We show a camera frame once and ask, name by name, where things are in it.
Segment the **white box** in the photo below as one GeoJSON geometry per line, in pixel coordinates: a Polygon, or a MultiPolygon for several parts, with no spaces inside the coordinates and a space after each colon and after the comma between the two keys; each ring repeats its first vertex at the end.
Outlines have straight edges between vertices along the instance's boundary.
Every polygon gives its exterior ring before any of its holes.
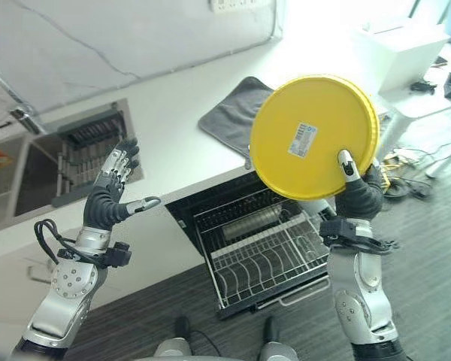
{"type": "Polygon", "coordinates": [[[380,93],[420,80],[448,39],[441,25],[408,22],[375,32],[357,29],[353,43],[369,90],[380,93]]]}

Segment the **dish rack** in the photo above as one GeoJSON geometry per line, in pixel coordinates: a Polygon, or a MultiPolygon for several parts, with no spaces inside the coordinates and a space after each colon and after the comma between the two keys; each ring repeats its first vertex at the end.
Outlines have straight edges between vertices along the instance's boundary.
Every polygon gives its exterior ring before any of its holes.
{"type": "Polygon", "coordinates": [[[268,188],[193,214],[193,220],[221,319],[325,279],[328,248],[317,232],[319,216],[309,217],[296,201],[268,188]]]}
{"type": "Polygon", "coordinates": [[[58,153],[56,197],[52,205],[86,196],[108,154],[126,137],[123,115],[110,109],[59,128],[62,151],[58,153]]]}

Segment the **gray towel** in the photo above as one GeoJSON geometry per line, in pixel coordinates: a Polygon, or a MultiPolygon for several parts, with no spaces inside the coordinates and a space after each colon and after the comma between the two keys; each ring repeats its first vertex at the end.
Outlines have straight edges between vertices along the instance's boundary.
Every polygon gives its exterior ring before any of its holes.
{"type": "Polygon", "coordinates": [[[262,103],[272,92],[259,79],[246,77],[198,121],[198,126],[249,162],[250,130],[262,103]]]}

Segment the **white cabinet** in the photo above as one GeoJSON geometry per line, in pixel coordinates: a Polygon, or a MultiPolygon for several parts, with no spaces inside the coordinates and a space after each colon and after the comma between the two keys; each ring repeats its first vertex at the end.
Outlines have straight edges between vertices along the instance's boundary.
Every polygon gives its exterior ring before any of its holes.
{"type": "MultiPolygon", "coordinates": [[[[76,238],[79,228],[63,232],[67,238],[76,238]]],[[[34,237],[33,231],[27,237],[34,237]]],[[[54,251],[59,244],[47,239],[54,251]]],[[[201,264],[198,251],[163,206],[136,214],[114,227],[112,242],[123,241],[131,245],[129,265],[109,268],[105,284],[97,291],[92,307],[105,305],[130,293],[163,281],[173,275],[201,264]]],[[[48,279],[47,255],[38,243],[0,257],[0,323],[25,326],[49,286],[27,277],[48,279]]]]}

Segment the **kitchen counter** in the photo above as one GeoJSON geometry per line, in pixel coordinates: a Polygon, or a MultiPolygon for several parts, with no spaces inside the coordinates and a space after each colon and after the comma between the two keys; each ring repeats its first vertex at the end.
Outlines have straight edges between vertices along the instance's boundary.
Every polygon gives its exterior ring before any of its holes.
{"type": "MultiPolygon", "coordinates": [[[[94,297],[93,307],[204,262],[164,204],[247,172],[242,156],[197,126],[199,118],[243,78],[253,75],[277,88],[303,74],[332,73],[349,78],[359,86],[366,84],[352,51],[349,32],[341,25],[344,16],[341,7],[316,4],[316,11],[328,14],[325,25],[324,18],[311,12],[306,3],[290,3],[281,42],[42,114],[45,123],[52,123],[127,99],[132,132],[141,147],[144,179],[126,186],[122,202],[145,196],[162,198],[162,205],[114,227],[112,239],[131,245],[131,262],[126,267],[109,270],[106,283],[94,297]]],[[[47,292],[45,283],[26,277],[30,269],[40,274],[47,260],[35,240],[34,223],[51,218],[65,237],[76,238],[82,225],[84,205],[85,200],[81,200],[0,231],[0,323],[25,324],[47,292]]],[[[58,248],[55,241],[50,245],[55,250],[58,248]]]]}
{"type": "MultiPolygon", "coordinates": [[[[42,120],[51,123],[117,99],[127,99],[133,131],[141,147],[145,178],[126,187],[122,202],[159,196],[167,203],[227,181],[245,172],[243,157],[203,133],[197,122],[244,77],[254,75],[273,88],[302,74],[322,72],[348,77],[360,84],[363,81],[345,32],[334,28],[318,37],[313,33],[318,20],[310,18],[305,23],[297,11],[289,12],[286,24],[281,42],[105,93],[43,114],[42,120]]],[[[54,219],[63,234],[73,235],[73,230],[82,223],[84,204],[84,200],[75,202],[3,229],[0,256],[36,242],[33,224],[45,217],[54,219]]]]}

